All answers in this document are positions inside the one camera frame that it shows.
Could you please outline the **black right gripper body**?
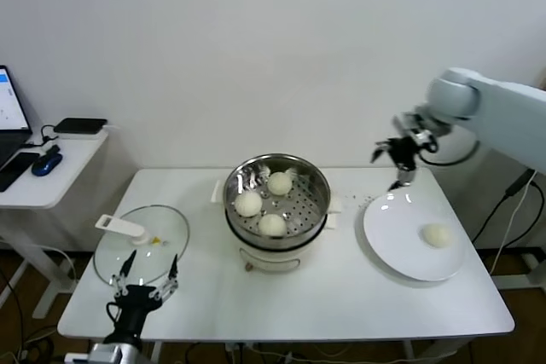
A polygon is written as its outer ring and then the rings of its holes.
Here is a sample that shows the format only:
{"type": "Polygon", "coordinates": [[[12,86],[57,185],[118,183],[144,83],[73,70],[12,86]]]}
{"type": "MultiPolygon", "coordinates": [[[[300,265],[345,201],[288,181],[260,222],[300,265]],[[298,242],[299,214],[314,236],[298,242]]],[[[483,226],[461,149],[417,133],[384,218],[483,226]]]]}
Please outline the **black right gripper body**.
{"type": "Polygon", "coordinates": [[[416,170],[415,157],[420,151],[421,147],[409,136],[391,139],[391,160],[399,170],[416,170]]]}

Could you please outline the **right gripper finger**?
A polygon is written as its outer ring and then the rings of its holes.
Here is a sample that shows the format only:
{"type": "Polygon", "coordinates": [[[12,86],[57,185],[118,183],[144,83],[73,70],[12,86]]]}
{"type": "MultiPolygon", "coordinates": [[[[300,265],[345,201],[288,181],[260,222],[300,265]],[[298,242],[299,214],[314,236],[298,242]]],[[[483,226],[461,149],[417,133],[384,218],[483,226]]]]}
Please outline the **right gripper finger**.
{"type": "Polygon", "coordinates": [[[387,140],[377,142],[375,144],[375,150],[371,155],[371,163],[374,163],[383,153],[389,153],[392,148],[393,138],[388,138],[387,140]]]}
{"type": "Polygon", "coordinates": [[[398,169],[397,177],[388,188],[389,191],[393,191],[399,188],[405,188],[411,185],[414,181],[414,171],[406,169],[398,169]]]}

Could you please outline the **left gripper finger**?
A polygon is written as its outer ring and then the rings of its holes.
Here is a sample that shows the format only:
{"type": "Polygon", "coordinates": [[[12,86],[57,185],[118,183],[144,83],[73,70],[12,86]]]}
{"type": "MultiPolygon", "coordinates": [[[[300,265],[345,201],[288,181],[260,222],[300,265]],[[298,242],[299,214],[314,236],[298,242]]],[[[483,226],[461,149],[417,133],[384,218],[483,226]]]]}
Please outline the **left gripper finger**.
{"type": "Polygon", "coordinates": [[[126,280],[131,271],[132,264],[135,260],[137,252],[133,251],[130,256],[123,262],[120,271],[112,275],[112,286],[114,287],[115,296],[127,296],[129,293],[126,280]]]}
{"type": "Polygon", "coordinates": [[[178,289],[177,274],[177,256],[175,256],[171,263],[171,267],[168,272],[166,281],[162,285],[156,287],[155,290],[151,292],[151,298],[168,299],[178,289]]]}

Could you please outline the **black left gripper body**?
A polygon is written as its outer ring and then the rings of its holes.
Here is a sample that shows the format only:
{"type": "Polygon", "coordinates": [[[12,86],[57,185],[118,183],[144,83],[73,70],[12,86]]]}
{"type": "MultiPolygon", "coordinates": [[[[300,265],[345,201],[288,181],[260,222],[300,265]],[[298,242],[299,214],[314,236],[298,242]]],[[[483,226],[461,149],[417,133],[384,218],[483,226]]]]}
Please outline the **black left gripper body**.
{"type": "Polygon", "coordinates": [[[131,338],[139,338],[142,334],[148,314],[163,305],[161,298],[150,296],[156,288],[151,286],[127,286],[127,294],[114,297],[113,305],[118,308],[118,316],[114,320],[113,334],[131,338]]]}

